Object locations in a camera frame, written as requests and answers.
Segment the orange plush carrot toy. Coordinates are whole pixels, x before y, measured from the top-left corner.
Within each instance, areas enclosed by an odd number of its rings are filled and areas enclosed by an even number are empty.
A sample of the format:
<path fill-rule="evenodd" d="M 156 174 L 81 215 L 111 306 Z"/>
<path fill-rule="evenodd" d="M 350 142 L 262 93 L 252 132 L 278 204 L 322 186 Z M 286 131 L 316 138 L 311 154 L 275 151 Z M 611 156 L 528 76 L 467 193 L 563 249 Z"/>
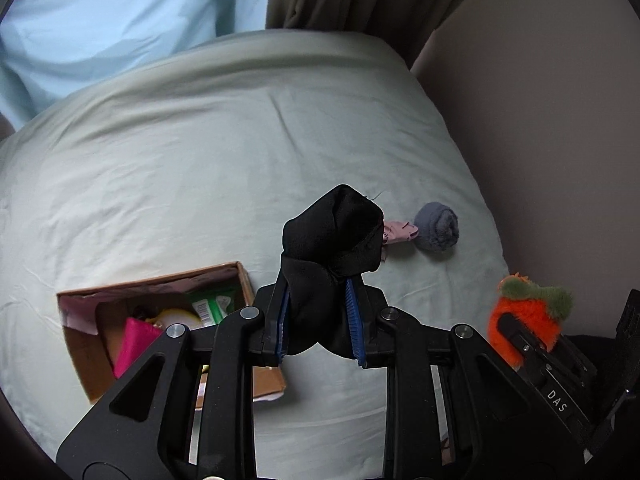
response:
<path fill-rule="evenodd" d="M 563 287 L 540 286 L 518 273 L 508 275 L 498 285 L 498 301 L 488 321 L 488 341 L 517 370 L 524 358 L 508 338 L 500 334 L 500 316 L 512 314 L 550 351 L 573 307 L 573 295 Z"/>

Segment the magenta leather pouch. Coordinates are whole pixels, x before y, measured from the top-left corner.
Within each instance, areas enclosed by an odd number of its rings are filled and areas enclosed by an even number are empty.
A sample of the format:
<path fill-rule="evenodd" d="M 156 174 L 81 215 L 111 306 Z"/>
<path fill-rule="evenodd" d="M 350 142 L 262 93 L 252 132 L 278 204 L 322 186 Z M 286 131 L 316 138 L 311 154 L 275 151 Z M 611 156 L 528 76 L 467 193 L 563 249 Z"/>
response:
<path fill-rule="evenodd" d="M 126 318 L 122 344 L 115 360 L 113 372 L 116 378 L 121 378 L 134 361 L 157 340 L 163 331 L 147 322 L 136 318 Z"/>

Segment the round yellow-rimmed white mesh pouch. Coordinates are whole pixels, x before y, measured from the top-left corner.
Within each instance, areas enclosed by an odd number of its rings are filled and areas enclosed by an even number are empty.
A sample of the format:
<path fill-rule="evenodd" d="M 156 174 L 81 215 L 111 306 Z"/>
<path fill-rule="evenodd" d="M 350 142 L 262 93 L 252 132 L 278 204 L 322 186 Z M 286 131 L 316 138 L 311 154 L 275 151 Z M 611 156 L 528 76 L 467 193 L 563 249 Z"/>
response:
<path fill-rule="evenodd" d="M 202 320 L 196 314 L 183 309 L 161 310 L 158 315 L 147 318 L 145 322 L 159 330 L 167 330 L 172 324 L 185 325 L 189 330 L 199 330 L 203 327 Z"/>

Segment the cardboard box with pink lining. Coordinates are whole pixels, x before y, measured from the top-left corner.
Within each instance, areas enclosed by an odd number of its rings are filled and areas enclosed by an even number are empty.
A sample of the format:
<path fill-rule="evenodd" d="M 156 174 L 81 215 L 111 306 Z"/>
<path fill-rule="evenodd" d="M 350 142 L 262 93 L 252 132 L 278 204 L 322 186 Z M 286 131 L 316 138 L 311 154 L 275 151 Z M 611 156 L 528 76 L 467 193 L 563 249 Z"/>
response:
<path fill-rule="evenodd" d="M 239 261 L 149 280 L 58 294 L 66 347 L 90 403 L 149 348 L 162 330 L 218 324 L 255 298 Z"/>

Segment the green snack packet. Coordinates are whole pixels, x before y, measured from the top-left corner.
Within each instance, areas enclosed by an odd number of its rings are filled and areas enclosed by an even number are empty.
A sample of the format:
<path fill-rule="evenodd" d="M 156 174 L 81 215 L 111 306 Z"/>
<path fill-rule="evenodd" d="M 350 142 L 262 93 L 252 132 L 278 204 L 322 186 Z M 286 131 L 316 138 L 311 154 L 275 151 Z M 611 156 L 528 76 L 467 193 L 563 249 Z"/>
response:
<path fill-rule="evenodd" d="M 219 325 L 235 310 L 232 289 L 213 289 L 191 292 L 189 301 L 204 327 Z"/>

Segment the black sock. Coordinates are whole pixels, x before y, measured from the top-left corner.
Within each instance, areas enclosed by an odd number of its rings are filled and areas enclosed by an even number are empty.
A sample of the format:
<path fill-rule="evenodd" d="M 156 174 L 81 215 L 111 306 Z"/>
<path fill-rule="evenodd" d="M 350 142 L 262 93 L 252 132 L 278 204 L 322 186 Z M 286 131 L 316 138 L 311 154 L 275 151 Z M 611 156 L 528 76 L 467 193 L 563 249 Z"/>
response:
<path fill-rule="evenodd" d="M 366 362 L 357 282 L 363 273 L 378 270 L 382 240 L 382 210 L 347 184 L 285 223 L 283 353 L 295 356 L 321 344 L 337 356 Z"/>

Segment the grey-blue rolled sock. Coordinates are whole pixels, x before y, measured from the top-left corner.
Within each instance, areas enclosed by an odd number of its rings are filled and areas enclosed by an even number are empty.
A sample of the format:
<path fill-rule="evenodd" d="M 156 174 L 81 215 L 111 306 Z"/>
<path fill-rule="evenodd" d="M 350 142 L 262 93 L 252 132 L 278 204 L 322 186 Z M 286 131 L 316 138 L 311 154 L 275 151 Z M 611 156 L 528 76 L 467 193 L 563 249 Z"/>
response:
<path fill-rule="evenodd" d="M 446 252 L 459 239 L 458 217 L 439 202 L 425 204 L 413 219 L 418 235 L 413 243 L 426 252 Z"/>

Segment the dusty pink scrunchie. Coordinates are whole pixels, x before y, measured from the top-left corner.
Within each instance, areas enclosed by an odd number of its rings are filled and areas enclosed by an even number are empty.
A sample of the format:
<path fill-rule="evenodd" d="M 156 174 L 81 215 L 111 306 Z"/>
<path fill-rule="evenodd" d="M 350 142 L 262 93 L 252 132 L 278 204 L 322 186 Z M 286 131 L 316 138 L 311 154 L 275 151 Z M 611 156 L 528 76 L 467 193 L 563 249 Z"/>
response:
<path fill-rule="evenodd" d="M 393 244 L 412 242 L 419 235 L 419 228 L 408 221 L 385 221 L 381 260 L 387 257 L 387 248 Z"/>

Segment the pale green bed sheet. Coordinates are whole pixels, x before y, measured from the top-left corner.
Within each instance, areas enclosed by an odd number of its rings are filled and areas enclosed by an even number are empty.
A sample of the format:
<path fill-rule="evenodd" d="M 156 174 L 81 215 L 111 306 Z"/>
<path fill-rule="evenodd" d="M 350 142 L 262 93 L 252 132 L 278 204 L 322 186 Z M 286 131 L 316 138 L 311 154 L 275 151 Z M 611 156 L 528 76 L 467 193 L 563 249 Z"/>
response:
<path fill-rule="evenodd" d="M 1 144 L 1 388 L 48 455 L 88 409 L 58 295 L 242 263 L 280 268 L 285 222 L 339 184 L 387 218 L 437 200 L 454 250 L 396 247 L 366 282 L 422 323 L 486 327 L 506 262 L 442 115 L 366 36 L 250 32 L 49 107 Z"/>

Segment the light blue hanging cloth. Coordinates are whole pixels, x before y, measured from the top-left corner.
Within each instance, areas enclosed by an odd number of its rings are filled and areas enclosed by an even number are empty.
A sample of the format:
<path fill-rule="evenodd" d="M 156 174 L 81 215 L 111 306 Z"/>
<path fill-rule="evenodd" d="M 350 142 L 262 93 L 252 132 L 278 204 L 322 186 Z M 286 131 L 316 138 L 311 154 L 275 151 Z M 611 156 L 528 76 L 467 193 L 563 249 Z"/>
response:
<path fill-rule="evenodd" d="M 20 130 L 82 88 L 262 29 L 267 0 L 14 0 L 1 22 L 1 114 Z"/>

